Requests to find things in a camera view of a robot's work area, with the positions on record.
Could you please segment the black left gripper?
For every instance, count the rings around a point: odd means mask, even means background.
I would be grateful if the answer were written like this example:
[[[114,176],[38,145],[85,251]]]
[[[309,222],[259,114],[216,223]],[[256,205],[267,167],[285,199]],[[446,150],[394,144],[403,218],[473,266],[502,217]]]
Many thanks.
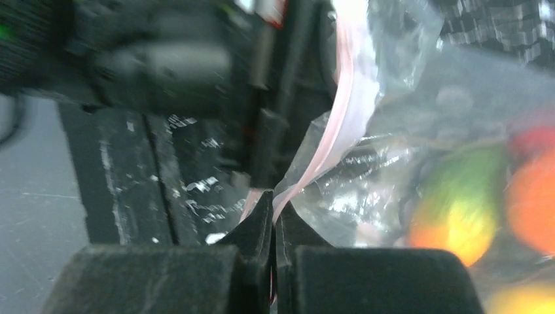
[[[67,35],[60,93],[87,111],[219,120],[217,164],[277,185],[309,117],[330,109],[329,87],[299,97],[306,53],[328,1],[257,1],[269,22],[237,1],[58,1]]]

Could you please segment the orange fake fruit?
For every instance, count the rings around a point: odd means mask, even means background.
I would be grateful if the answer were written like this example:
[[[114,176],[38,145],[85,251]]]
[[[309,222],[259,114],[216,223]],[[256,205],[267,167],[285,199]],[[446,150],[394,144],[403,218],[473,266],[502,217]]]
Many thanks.
[[[524,162],[507,191],[507,221],[513,234],[537,252],[554,255],[554,151]]]

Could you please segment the yellow green fake mango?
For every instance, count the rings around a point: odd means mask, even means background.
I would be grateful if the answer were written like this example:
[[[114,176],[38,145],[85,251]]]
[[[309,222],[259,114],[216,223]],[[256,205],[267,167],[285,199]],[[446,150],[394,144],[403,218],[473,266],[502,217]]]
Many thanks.
[[[499,145],[444,157],[421,182],[408,246],[451,252],[465,266],[480,260],[500,225],[508,163]]]

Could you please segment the red fake apple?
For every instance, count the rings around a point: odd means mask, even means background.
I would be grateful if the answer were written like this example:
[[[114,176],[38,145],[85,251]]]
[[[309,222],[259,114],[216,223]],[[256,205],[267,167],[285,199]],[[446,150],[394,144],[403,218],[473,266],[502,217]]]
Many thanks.
[[[511,138],[509,148],[517,158],[529,158],[554,148],[554,126],[535,126],[521,131]]]

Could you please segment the clear zip top bag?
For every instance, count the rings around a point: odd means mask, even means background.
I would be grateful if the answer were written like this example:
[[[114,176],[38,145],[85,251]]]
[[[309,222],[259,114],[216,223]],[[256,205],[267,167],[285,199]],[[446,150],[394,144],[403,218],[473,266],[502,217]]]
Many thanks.
[[[554,2],[329,2],[334,103],[274,190],[274,226],[292,205],[336,248],[426,249],[406,242],[421,182],[446,156],[499,145],[509,158],[500,225],[463,265],[481,313],[503,288],[554,284],[554,255],[522,243],[506,217],[517,169],[554,151],[509,148],[521,131],[554,126]]]

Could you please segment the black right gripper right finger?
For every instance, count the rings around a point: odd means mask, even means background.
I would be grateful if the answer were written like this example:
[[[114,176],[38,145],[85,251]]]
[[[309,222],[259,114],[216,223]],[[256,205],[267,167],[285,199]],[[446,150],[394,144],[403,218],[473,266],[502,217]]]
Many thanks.
[[[279,313],[481,313],[468,271],[429,249],[336,248],[286,205],[275,225]]]

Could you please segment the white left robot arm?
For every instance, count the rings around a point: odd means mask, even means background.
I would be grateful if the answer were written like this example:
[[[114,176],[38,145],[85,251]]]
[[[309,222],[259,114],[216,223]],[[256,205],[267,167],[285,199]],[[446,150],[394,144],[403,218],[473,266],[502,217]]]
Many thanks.
[[[329,1],[2,1],[1,92],[218,120],[213,165],[268,188],[336,82]]]

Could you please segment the yellow fake fruit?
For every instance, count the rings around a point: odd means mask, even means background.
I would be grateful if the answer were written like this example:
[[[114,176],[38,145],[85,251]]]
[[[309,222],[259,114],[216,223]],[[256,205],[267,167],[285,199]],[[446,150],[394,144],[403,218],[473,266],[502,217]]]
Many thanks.
[[[486,313],[554,314],[554,284],[530,283],[503,288],[487,300]]]

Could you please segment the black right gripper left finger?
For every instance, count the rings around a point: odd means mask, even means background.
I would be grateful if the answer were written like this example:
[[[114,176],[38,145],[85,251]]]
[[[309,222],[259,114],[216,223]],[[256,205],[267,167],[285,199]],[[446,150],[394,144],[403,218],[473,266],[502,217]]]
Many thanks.
[[[74,254],[43,313],[269,313],[271,192],[208,246],[92,245]]]

